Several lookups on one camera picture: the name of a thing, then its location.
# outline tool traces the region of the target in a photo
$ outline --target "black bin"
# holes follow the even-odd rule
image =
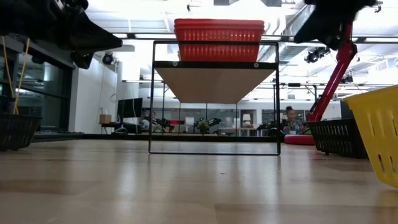
[[[0,151],[28,147],[42,118],[17,114],[0,114]]]
[[[309,122],[317,150],[326,154],[367,158],[355,119]]]

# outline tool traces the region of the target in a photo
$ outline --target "wooden floor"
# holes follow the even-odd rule
[[[0,153],[3,223],[396,224],[398,190],[379,183],[369,161],[312,147],[283,146],[280,157],[181,156],[149,155],[145,141],[45,142]]]

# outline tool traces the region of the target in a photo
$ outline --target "woman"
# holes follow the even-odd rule
[[[291,106],[286,107],[287,120],[283,123],[284,134],[299,134],[303,131],[303,124],[296,120],[296,111]]]

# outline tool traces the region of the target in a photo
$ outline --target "wooden board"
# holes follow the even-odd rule
[[[181,103],[241,101],[274,70],[222,68],[156,68]]]

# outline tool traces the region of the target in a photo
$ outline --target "monitor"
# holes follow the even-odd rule
[[[119,100],[118,115],[122,118],[139,118],[142,112],[142,98]]]

